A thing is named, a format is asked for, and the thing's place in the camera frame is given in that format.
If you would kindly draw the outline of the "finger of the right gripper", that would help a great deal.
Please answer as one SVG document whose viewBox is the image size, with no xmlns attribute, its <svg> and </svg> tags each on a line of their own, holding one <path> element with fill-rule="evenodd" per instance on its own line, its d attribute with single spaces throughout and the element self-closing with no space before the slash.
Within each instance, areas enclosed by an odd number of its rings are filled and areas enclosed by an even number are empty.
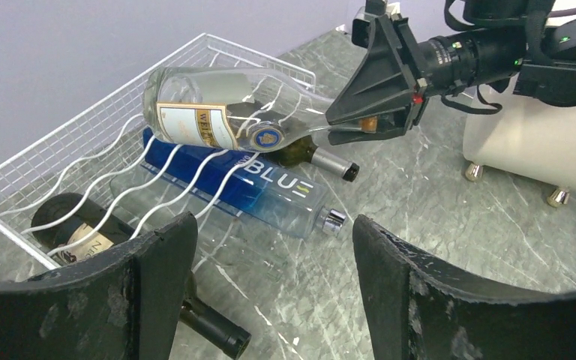
<svg viewBox="0 0 576 360">
<path fill-rule="evenodd" d="M 335 125 L 327 135 L 331 145 L 385 141 L 407 132 L 407 116 L 402 112 L 376 115 Z"/>
<path fill-rule="evenodd" d="M 378 16 L 370 22 L 363 60 L 325 112 L 330 125 L 393 113 L 412 104 L 413 73 L 401 58 L 402 49 L 388 16 Z"/>
</svg>

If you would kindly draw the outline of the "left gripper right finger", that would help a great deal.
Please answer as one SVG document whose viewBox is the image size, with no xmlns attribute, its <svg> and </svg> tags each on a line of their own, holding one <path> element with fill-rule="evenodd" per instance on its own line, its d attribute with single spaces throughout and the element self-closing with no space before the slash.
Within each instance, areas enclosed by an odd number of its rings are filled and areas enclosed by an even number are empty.
<svg viewBox="0 0 576 360">
<path fill-rule="evenodd" d="M 376 359 L 576 359 L 576 290 L 473 274 L 365 215 L 352 242 Z"/>
</svg>

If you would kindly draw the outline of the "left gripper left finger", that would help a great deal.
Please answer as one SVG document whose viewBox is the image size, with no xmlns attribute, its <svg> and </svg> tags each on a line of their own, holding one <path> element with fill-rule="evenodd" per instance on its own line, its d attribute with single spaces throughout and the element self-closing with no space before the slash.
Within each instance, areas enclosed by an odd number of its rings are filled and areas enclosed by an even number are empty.
<svg viewBox="0 0 576 360">
<path fill-rule="evenodd" d="M 0 282 L 0 359 L 168 359 L 197 237 L 184 213 L 89 259 Z"/>
</svg>

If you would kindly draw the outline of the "dark green wine bottle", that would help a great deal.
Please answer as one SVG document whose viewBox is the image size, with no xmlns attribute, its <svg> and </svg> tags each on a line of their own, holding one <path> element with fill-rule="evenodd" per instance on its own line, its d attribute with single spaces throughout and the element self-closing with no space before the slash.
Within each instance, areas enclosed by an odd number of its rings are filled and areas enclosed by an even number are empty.
<svg viewBox="0 0 576 360">
<path fill-rule="evenodd" d="M 92 232 L 107 210 L 90 199 L 63 222 L 48 229 L 39 228 L 65 216 L 80 203 L 82 198 L 83 195 L 80 193 L 67 192 L 44 201 L 31 219 L 35 239 L 43 246 L 54 250 L 64 245 L 71 245 Z M 55 258 L 62 264 L 75 263 L 126 242 L 133 232 L 132 226 L 112 215 L 98 231 L 93 233 L 91 239 L 77 247 L 59 252 Z M 194 330 L 231 359 L 239 359 L 251 341 L 251 334 L 247 330 L 200 299 L 193 272 L 186 280 L 184 302 L 178 321 Z"/>
</svg>

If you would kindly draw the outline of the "clear bottle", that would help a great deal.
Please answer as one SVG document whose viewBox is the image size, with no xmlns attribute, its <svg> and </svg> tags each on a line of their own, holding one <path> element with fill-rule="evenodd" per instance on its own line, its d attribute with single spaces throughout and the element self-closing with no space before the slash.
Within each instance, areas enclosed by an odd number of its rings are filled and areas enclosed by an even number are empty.
<svg viewBox="0 0 576 360">
<path fill-rule="evenodd" d="M 157 67 L 143 92 L 154 136 L 176 145 L 274 152 L 314 132 L 373 134 L 377 119 L 331 125 L 333 100 L 264 67 Z"/>
</svg>

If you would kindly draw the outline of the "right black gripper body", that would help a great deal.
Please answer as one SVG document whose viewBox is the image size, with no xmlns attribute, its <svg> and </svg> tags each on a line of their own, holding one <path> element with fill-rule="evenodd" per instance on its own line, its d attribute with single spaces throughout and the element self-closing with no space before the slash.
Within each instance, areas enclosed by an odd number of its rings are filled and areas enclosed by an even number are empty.
<svg viewBox="0 0 576 360">
<path fill-rule="evenodd" d="M 425 85 L 419 69 L 419 45 L 406 17 L 370 16 L 352 21 L 352 43 L 367 52 L 352 76 L 351 104 L 369 128 L 354 140 L 389 140 L 403 136 L 425 110 Z"/>
</svg>

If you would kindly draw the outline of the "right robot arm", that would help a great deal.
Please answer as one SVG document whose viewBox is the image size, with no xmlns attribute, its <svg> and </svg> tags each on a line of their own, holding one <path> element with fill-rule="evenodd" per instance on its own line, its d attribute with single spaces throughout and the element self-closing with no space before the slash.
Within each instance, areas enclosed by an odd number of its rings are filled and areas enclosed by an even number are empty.
<svg viewBox="0 0 576 360">
<path fill-rule="evenodd" d="M 352 42 L 366 54 L 327 109 L 333 145 L 403 136 L 416 126 L 429 98 L 474 115 L 501 111 L 458 103 L 482 85 L 534 98 L 553 107 L 576 107 L 576 9 L 571 21 L 547 27 L 552 1 L 467 1 L 462 19 L 443 8 L 452 34 L 418 42 L 406 17 L 385 1 L 367 1 L 352 23 Z"/>
</svg>

